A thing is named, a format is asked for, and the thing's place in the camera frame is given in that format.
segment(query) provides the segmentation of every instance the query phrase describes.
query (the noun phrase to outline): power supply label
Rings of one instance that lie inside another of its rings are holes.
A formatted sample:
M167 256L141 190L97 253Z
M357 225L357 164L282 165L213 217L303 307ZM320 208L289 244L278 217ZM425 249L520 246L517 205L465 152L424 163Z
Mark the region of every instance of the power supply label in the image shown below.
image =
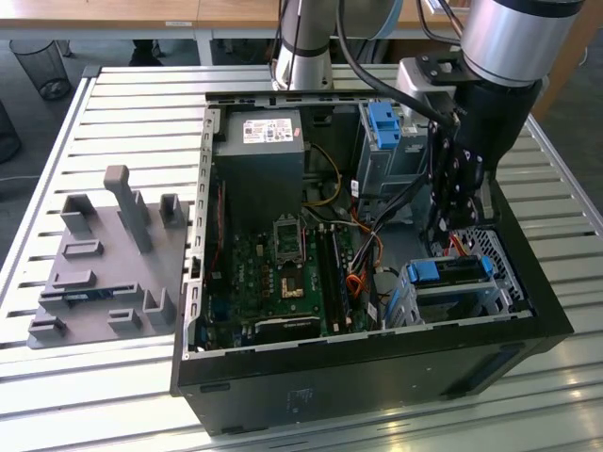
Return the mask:
M280 143L293 141L291 119L254 120L243 123L243 143Z

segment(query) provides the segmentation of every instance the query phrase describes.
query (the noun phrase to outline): aluminum table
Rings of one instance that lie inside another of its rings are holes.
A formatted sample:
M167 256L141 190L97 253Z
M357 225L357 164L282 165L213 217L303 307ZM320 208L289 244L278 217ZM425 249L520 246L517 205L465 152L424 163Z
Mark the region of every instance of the aluminum table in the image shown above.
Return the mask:
M373 73L394 83L396 68ZM362 88L346 67L338 88ZM265 67L105 68L83 78L0 273L0 449L590 450L603 447L603 221L530 119L498 172L576 334L478 396L210 438L169 394L173 336L30 350L70 193L94 205L107 165L146 202L193 202L211 90L270 89Z

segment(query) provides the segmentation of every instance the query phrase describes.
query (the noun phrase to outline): yellow wire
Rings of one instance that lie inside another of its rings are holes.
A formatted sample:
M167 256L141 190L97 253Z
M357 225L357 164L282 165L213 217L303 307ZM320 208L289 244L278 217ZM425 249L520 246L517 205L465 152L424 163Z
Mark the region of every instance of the yellow wire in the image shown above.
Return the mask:
M314 144L314 143L312 143L310 147L317 148L325 156L325 158L327 160L329 160L329 163L331 164L331 166L335 170L335 174L337 175L337 188L335 189L335 193L333 194L333 196L331 198L329 198L328 200L322 200L322 201L303 202L301 204L306 207L320 207L321 205L327 205L327 204L335 201L337 199L337 197L339 196L339 192L341 191L341 173L339 172L339 168L337 167L337 165L335 164L335 162L333 161L331 156L328 155L324 149L322 149L320 146L318 146L317 144Z

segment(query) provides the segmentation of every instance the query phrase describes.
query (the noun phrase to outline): wastebasket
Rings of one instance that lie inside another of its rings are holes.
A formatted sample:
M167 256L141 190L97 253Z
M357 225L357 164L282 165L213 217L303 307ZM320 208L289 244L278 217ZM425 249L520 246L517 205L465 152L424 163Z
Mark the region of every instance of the wastebasket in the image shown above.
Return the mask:
M71 90L63 60L53 40L12 40L10 51L42 99L54 101Z
M10 160L20 149L21 140L0 102L0 163Z

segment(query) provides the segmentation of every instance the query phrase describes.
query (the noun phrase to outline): sticker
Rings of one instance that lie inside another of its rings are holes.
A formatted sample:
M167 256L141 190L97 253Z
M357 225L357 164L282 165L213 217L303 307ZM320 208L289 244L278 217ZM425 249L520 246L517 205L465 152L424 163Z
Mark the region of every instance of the sticker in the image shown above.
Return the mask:
M63 297L64 300L70 301L72 299L88 299L88 295L86 294L71 294Z
M373 306L372 303L368 304L367 312L368 315L370 315L370 318L372 318L374 321L377 321L377 308Z
M290 119L255 120L243 123L243 143L279 143L293 141Z
M355 179L351 180L351 195L353 198L358 198L358 196L360 195L359 190L360 190L360 184L358 184L358 181L356 181Z
M166 26L192 26L192 22L168 21Z

